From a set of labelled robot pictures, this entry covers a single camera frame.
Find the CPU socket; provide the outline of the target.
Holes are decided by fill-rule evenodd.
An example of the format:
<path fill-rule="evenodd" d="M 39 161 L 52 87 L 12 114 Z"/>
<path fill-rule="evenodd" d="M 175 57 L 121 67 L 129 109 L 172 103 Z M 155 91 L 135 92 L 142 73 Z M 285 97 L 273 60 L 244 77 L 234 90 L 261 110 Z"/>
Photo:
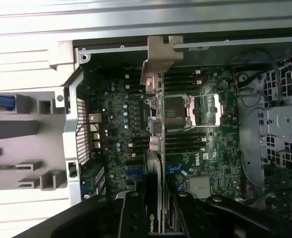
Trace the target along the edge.
<path fill-rule="evenodd" d="M 165 97 L 165 125 L 169 130 L 196 126 L 194 97 L 187 94 Z"/>

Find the silver chipset heatsink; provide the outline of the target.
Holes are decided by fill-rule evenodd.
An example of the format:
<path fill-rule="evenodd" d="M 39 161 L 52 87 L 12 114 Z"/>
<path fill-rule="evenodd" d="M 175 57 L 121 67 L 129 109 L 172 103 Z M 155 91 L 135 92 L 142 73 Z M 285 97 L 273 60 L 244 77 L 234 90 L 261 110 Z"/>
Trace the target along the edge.
<path fill-rule="evenodd" d="M 189 190 L 200 199 L 206 199 L 212 195 L 210 178 L 208 176 L 190 177 Z"/>

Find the black RAM slot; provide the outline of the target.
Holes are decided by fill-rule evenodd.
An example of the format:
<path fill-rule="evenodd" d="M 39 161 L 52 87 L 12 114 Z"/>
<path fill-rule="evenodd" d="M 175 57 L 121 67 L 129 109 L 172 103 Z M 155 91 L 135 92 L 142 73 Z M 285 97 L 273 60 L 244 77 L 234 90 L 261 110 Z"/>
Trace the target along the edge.
<path fill-rule="evenodd" d="M 167 144 L 166 148 L 185 148 L 185 147 L 205 147 L 207 145 L 206 142 L 200 142 L 200 143 L 182 143 L 182 144 Z M 133 145 L 131 148 L 133 149 L 148 149 L 149 148 L 149 144 L 137 144 L 137 145 Z"/>
<path fill-rule="evenodd" d="M 171 77 L 165 77 L 164 80 L 168 82 L 178 82 L 178 81 L 196 81 L 197 78 L 194 76 L 171 76 Z M 131 84 L 139 84 L 140 79 L 139 78 L 130 78 L 125 79 L 125 83 L 131 83 Z"/>
<path fill-rule="evenodd" d="M 206 133 L 198 132 L 198 133 L 176 133 L 176 134 L 166 134 L 166 138 L 179 138 L 179 137 L 206 137 Z M 148 140 L 150 136 L 139 136 L 132 137 L 131 140 Z"/>
<path fill-rule="evenodd" d="M 183 93 L 196 91 L 198 88 L 165 88 L 166 93 Z M 125 91 L 129 95 L 145 94 L 145 89 L 126 89 Z"/>
<path fill-rule="evenodd" d="M 195 137 L 193 137 L 193 138 L 168 138 L 168 139 L 166 139 L 166 143 L 189 143 L 189 142 L 194 142 L 194 143 L 196 143 L 196 142 L 206 142 L 207 141 L 207 139 L 205 138 L 205 137 L 199 137 L 199 138 L 195 138 Z M 140 139 L 140 140 L 137 140 L 137 139 L 135 139 L 135 140 L 132 140 L 131 141 L 132 143 L 134 143 L 134 144 L 145 144 L 145 143 L 149 143 L 150 142 L 150 139 L 148 138 L 148 139 Z"/>
<path fill-rule="evenodd" d="M 141 71 L 130 71 L 125 72 L 124 75 L 129 75 L 129 77 L 141 77 Z M 183 76 L 183 75 L 195 75 L 195 71 L 168 71 L 164 74 L 165 76 Z"/>
<path fill-rule="evenodd" d="M 196 82 L 172 82 L 172 83 L 165 83 L 165 87 L 167 88 L 178 88 L 178 87 L 196 87 L 199 86 Z M 130 90 L 137 90 L 137 89 L 145 89 L 144 85 L 139 85 L 139 84 L 127 84 L 124 86 L 125 89 L 130 89 Z"/>
<path fill-rule="evenodd" d="M 146 149 L 137 149 L 137 150 L 131 150 L 131 153 L 143 153 L 146 151 Z M 178 153 L 190 153 L 190 152 L 205 152 L 204 148 L 176 148 L 176 149 L 166 149 L 167 154 L 178 154 Z"/>

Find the blue expansion slot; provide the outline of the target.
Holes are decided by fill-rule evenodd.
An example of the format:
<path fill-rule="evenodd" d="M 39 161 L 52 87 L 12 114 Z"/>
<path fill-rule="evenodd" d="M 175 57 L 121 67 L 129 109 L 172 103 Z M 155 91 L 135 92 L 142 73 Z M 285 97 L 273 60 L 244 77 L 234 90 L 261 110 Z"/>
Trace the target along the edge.
<path fill-rule="evenodd" d="M 166 174 L 173 174 L 175 173 L 176 171 L 174 170 L 166 170 Z M 127 170 L 125 172 L 125 174 L 127 176 L 133 176 L 133 175 L 143 175 L 143 174 L 146 174 L 142 169 L 138 169 L 138 170 Z"/>

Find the silver computer case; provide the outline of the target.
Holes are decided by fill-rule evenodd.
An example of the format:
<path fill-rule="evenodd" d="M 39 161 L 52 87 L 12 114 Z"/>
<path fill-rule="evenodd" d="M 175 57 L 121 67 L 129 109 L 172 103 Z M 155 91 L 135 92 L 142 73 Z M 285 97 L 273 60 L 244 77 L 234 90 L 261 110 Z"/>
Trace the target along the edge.
<path fill-rule="evenodd" d="M 106 193 L 106 167 L 91 148 L 87 99 L 83 93 L 85 70 L 115 67 L 142 72 L 148 58 L 148 37 L 119 40 L 78 40 L 79 69 L 65 88 L 66 125 L 63 148 L 72 206 Z M 183 37 L 174 46 L 183 53 L 174 68 L 190 67 L 208 75 L 234 74 L 238 106 L 240 195 L 231 200 L 276 221 L 280 238 L 292 238 L 292 37 L 212 40 Z M 166 188 L 165 232 L 159 232 L 158 172 L 160 155 L 146 151 L 143 158 L 147 238 L 184 238 L 170 223 Z"/>

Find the grey plastic parts rack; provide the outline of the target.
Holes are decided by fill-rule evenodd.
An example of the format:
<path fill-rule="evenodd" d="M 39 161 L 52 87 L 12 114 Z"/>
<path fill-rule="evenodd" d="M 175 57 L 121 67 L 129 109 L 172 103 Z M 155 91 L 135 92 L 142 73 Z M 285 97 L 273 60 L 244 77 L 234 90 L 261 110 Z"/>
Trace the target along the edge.
<path fill-rule="evenodd" d="M 0 108 L 0 190 L 67 186 L 62 134 L 65 109 L 53 92 L 1 94 L 15 98 L 15 109 Z"/>

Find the metal socket cover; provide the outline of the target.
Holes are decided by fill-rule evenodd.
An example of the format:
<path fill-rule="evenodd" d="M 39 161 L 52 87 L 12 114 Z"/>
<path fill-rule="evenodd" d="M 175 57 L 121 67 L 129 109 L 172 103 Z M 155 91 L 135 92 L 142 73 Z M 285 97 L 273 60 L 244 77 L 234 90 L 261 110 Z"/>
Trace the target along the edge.
<path fill-rule="evenodd" d="M 220 95 L 217 93 L 189 96 L 192 127 L 219 127 L 223 113 Z"/>

